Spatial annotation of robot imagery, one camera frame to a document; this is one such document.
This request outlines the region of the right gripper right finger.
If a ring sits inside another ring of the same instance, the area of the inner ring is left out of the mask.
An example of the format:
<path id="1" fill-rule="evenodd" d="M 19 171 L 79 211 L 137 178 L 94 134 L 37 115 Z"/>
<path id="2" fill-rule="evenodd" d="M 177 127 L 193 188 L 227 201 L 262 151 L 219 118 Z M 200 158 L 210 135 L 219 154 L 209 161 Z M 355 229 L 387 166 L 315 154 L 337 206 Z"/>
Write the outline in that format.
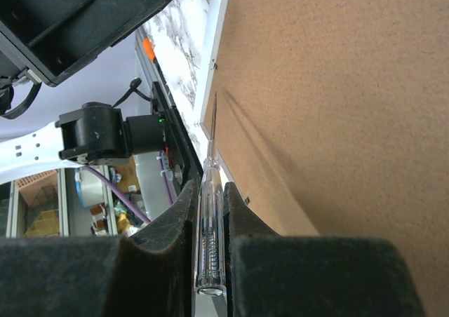
<path id="1" fill-rule="evenodd" d="M 281 236 L 224 188 L 230 316 L 423 316 L 401 253 L 366 237 Z"/>

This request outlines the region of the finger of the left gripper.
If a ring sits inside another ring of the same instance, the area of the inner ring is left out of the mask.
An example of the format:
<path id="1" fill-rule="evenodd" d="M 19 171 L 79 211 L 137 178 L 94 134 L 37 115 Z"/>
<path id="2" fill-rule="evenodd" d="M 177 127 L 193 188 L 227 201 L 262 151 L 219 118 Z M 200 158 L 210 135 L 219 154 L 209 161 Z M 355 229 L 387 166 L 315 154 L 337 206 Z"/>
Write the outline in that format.
<path id="1" fill-rule="evenodd" d="M 1 0 L 1 80 L 57 86 L 172 0 Z"/>

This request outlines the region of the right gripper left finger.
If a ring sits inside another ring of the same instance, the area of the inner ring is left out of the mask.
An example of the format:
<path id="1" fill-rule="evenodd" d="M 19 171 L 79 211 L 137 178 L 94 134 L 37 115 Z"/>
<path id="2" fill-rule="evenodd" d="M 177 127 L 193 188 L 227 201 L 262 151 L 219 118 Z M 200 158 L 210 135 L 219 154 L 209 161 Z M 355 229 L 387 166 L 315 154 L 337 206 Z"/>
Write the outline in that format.
<path id="1" fill-rule="evenodd" d="M 197 183 L 131 237 L 1 239 L 2 316 L 192 316 Z"/>

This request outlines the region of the clear tester screwdriver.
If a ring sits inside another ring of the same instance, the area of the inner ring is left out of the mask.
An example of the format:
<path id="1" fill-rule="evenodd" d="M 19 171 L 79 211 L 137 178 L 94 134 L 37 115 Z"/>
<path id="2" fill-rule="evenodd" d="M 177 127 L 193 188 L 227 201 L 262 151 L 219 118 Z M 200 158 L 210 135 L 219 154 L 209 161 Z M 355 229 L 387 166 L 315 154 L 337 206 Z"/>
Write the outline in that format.
<path id="1" fill-rule="evenodd" d="M 194 262 L 194 290 L 211 297 L 223 295 L 226 290 L 224 196 L 215 141 L 216 123 L 217 97 L 214 97 L 210 139 L 199 188 Z"/>

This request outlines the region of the white picture frame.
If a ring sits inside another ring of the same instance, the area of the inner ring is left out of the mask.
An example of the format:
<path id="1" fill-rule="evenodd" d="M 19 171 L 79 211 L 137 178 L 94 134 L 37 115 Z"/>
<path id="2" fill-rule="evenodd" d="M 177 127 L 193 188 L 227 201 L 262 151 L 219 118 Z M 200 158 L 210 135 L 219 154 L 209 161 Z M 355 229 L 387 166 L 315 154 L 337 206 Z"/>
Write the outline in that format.
<path id="1" fill-rule="evenodd" d="M 195 124 L 285 235 L 377 236 L 448 315 L 448 0 L 209 0 Z"/>

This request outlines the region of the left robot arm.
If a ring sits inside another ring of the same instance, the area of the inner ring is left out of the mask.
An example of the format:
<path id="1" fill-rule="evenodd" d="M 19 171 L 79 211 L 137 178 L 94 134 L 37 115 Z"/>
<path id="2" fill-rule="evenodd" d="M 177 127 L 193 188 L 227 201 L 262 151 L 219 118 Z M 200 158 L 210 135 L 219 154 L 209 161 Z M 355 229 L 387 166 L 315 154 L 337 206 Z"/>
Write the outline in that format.
<path id="1" fill-rule="evenodd" d="M 1 117 L 13 120 L 42 85 L 55 87 L 115 46 L 172 0 L 1 0 Z M 166 148 L 164 116 L 124 118 L 89 102 L 1 144 L 1 181 L 59 168 L 126 163 Z"/>

